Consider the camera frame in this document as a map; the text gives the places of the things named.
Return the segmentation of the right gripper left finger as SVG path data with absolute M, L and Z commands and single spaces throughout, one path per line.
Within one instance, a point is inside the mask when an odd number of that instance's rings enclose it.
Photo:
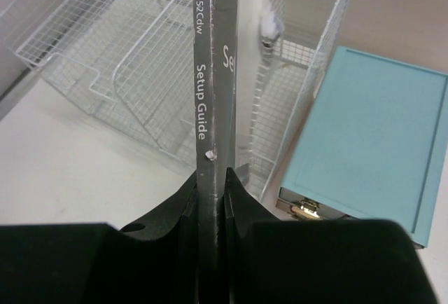
M 195 303 L 195 175 L 117 229 L 107 223 L 1 227 L 2 303 Z

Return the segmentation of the grey setup guide booklet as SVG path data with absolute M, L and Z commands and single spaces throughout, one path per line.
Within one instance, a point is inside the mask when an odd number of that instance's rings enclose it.
M 193 0 L 198 300 L 229 303 L 224 193 L 235 163 L 238 0 Z

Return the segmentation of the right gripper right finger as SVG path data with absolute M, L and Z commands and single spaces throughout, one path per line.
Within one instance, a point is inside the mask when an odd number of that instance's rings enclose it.
M 285 221 L 228 168 L 230 283 L 236 303 L 436 303 L 405 230 L 389 220 Z

